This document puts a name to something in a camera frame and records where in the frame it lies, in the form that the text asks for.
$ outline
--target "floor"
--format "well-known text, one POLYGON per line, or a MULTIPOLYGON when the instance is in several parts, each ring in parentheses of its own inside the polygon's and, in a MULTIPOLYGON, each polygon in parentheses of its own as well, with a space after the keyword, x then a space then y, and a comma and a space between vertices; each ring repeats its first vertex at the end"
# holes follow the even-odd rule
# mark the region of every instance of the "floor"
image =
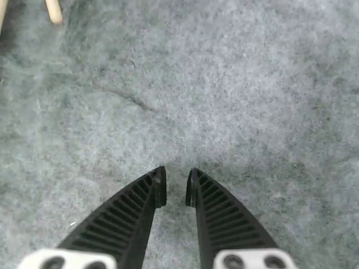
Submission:
POLYGON ((0 36, 0 264, 55 247, 165 165, 143 268, 200 268, 198 167, 300 268, 359 266, 359 1, 9 2, 0 36))

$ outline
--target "wooden leg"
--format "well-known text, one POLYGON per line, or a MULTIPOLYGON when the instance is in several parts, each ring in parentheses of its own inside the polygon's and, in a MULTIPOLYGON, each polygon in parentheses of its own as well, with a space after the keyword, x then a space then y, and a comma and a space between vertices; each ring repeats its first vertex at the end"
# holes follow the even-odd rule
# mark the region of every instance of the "wooden leg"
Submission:
POLYGON ((58 0, 46 0, 46 6, 49 11, 50 20, 54 24, 61 24, 63 19, 58 0))
POLYGON ((4 18, 5 18, 7 1, 8 0, 0 0, 0 34, 1 34, 2 24, 3 24, 4 18))

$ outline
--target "carpet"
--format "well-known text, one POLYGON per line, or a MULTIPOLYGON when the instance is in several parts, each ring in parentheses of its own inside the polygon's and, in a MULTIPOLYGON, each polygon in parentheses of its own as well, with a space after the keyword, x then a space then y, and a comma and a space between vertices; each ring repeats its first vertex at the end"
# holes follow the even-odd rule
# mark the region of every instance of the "carpet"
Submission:
POLYGON ((199 268, 186 179, 300 268, 359 266, 359 2, 12 0, 0 36, 0 264, 55 247, 159 165, 143 268, 199 268))

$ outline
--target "screw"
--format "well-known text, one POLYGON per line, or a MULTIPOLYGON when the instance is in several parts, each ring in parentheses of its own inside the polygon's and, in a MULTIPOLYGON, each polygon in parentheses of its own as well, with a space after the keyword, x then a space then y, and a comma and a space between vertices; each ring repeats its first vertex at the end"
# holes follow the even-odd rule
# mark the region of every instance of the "screw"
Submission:
POLYGON ((62 257, 53 257, 45 262, 41 269, 61 269, 65 259, 62 257))
POLYGON ((265 262, 265 265, 271 269, 272 268, 273 269, 285 269, 286 268, 286 265, 284 264, 284 262, 276 256, 266 257, 264 262, 265 262))
POLYGON ((243 263, 242 259, 236 255, 228 255, 223 260, 224 265, 227 269, 244 269, 245 264, 243 263))

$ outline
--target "screw hole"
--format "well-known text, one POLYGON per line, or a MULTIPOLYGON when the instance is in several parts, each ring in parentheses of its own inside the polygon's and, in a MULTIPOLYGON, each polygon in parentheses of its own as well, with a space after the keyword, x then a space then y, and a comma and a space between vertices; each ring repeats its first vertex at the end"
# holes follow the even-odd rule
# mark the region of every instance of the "screw hole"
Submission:
POLYGON ((86 269, 106 269, 106 265, 103 262, 93 262, 87 265, 86 269))
POLYGON ((224 265, 227 269, 244 269, 245 264, 242 259, 236 255, 228 255, 223 260, 224 265))
POLYGON ((61 269, 63 264, 65 263, 65 259, 62 257, 53 257, 48 259, 41 269, 61 269))
POLYGON ((286 268, 286 265, 284 264, 284 262, 276 256, 266 257, 264 262, 268 268, 273 268, 273 269, 285 269, 286 268))

